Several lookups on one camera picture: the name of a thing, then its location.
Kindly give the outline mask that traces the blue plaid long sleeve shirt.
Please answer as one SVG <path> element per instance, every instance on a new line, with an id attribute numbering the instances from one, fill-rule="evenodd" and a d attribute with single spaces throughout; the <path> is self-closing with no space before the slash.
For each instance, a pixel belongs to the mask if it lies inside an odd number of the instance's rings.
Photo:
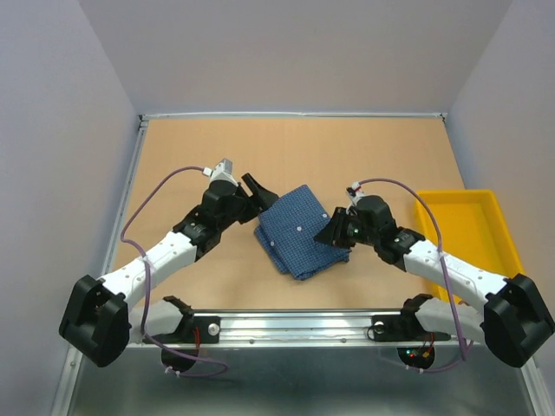
<path id="1" fill-rule="evenodd" d="M 280 273 L 304 281 L 349 261 L 350 250 L 314 240 L 329 221 L 312 190 L 301 185 L 259 215 L 254 235 Z"/>

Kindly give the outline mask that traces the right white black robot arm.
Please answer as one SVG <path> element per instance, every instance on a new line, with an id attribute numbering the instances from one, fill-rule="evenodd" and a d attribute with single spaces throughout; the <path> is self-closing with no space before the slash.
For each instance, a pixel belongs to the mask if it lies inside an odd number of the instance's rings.
<path id="1" fill-rule="evenodd" d="M 314 240 L 343 249 L 368 245 L 384 263 L 450 289 L 461 300 L 410 298 L 398 315 L 371 326 L 375 341 L 455 336 L 486 345 L 510 367 L 522 367 L 554 334 L 554 320 L 531 278 L 495 274 L 440 250 L 422 234 L 397 225 L 376 195 L 355 196 L 349 207 L 336 208 Z"/>

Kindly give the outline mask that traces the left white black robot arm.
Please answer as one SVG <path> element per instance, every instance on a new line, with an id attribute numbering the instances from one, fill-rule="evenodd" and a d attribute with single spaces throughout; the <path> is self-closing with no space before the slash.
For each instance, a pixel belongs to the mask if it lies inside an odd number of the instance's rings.
<path id="1" fill-rule="evenodd" d="M 127 265 L 74 285 L 59 326 L 60 336 L 97 367 L 115 361 L 131 341 L 130 312 L 173 273 L 199 261 L 235 223 L 247 223 L 278 201 L 249 173 L 241 182 L 211 180 L 201 202 L 154 247 Z"/>

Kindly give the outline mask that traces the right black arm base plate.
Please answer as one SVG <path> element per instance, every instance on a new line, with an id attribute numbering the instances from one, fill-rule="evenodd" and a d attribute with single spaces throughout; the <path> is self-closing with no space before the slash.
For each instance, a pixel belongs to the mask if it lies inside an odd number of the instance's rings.
<path id="1" fill-rule="evenodd" d="M 377 342 L 451 340 L 448 334 L 426 331 L 414 317 L 391 314 L 374 316 L 366 330 L 366 336 Z"/>

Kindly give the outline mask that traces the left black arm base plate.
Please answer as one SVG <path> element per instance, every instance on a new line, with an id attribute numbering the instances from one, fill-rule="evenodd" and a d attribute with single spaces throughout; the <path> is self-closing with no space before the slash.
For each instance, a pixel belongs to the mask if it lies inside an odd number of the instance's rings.
<path id="1" fill-rule="evenodd" d="M 183 317 L 173 331 L 157 335 L 166 344 L 217 344 L 221 318 L 217 315 L 189 315 Z"/>

